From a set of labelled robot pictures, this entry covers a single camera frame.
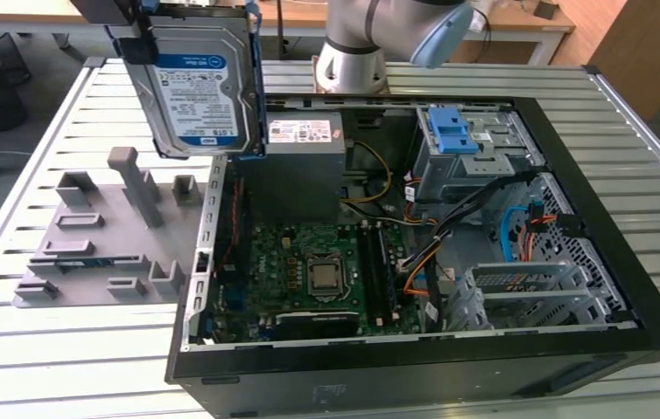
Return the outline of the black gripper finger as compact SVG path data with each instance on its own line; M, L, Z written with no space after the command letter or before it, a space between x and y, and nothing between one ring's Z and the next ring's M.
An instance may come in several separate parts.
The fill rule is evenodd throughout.
M118 47L127 64L151 65L158 57L151 34L151 16L158 8L158 0L122 1L130 30L118 37Z

